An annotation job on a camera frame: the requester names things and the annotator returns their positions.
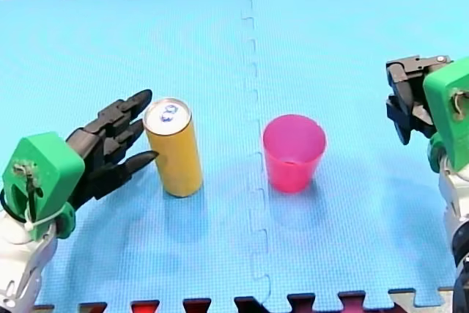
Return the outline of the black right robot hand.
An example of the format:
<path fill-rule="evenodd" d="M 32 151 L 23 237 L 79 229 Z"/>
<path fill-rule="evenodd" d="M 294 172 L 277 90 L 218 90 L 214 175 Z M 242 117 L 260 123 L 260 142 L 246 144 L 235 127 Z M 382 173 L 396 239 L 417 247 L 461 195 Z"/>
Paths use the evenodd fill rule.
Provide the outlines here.
<path fill-rule="evenodd" d="M 387 117 L 404 145 L 414 130 L 428 139 L 436 132 L 424 93 L 424 79 L 450 63 L 449 56 L 409 56 L 386 63 L 388 85 L 393 90 L 386 101 Z"/>

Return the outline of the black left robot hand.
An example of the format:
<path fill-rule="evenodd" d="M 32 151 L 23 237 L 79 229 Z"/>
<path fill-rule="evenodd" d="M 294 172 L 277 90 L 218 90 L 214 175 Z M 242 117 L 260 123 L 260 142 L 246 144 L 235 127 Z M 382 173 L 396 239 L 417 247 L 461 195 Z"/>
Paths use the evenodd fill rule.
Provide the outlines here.
<path fill-rule="evenodd" d="M 151 89 L 141 90 L 126 100 L 118 99 L 67 137 L 66 142 L 85 163 L 85 171 L 68 199 L 75 210 L 122 187 L 159 156 L 158 152 L 147 150 L 126 157 L 144 132 L 139 114 L 151 99 Z"/>

